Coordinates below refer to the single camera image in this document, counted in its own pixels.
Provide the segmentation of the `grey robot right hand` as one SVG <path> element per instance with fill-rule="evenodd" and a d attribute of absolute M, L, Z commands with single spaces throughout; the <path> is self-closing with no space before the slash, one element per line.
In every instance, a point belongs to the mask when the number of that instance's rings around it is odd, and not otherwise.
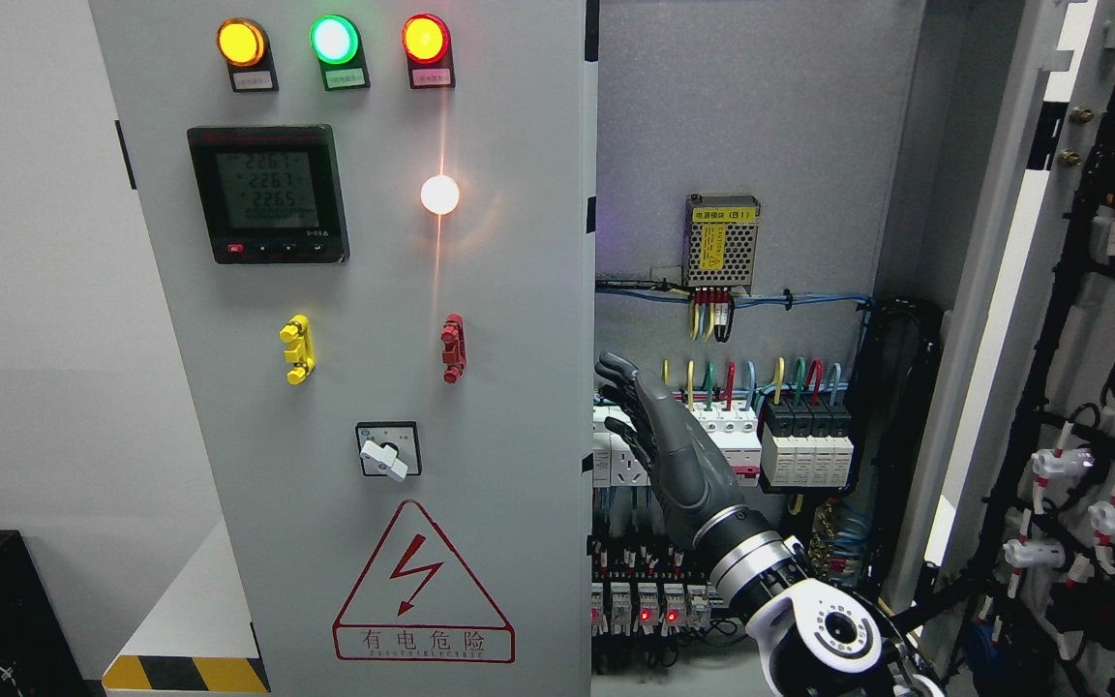
<path fill-rule="evenodd" d="M 683 550 L 698 550 L 723 511 L 744 504 L 738 480 L 694 414 L 663 380 L 626 358 L 603 351 L 594 364 L 600 393 L 626 418 L 607 416 L 605 428 L 624 441 L 648 472 L 665 530 Z"/>

